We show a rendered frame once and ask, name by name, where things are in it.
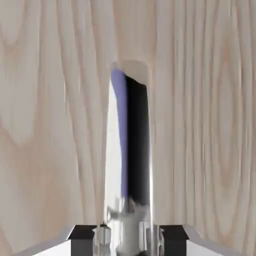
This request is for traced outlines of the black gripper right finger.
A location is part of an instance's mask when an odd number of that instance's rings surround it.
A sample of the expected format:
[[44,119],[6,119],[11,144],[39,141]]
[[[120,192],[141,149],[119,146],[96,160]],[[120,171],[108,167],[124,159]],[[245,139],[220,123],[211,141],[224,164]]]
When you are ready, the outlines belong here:
[[238,252],[201,238],[191,225],[161,225],[164,256],[238,256]]

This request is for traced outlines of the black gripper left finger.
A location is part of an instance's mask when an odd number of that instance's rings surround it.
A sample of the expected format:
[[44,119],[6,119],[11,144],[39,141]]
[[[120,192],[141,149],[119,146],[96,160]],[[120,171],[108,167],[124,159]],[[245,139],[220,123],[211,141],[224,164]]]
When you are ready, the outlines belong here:
[[93,256],[96,225],[71,225],[52,239],[18,253],[18,256]]

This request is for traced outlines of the shiny curved metal drawer handle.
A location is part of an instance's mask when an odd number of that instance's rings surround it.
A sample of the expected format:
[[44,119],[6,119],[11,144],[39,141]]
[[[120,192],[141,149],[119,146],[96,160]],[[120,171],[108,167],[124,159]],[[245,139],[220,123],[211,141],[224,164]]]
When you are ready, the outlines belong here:
[[164,256],[164,230],[153,220],[148,67],[137,60],[110,70],[104,220],[93,256]]

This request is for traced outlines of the light wood drawer front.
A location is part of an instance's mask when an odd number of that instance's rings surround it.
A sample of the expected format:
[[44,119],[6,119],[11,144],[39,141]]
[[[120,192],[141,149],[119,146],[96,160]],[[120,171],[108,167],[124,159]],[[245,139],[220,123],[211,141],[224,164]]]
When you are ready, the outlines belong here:
[[155,222],[256,256],[256,0],[0,0],[0,256],[102,221],[113,65],[148,86]]

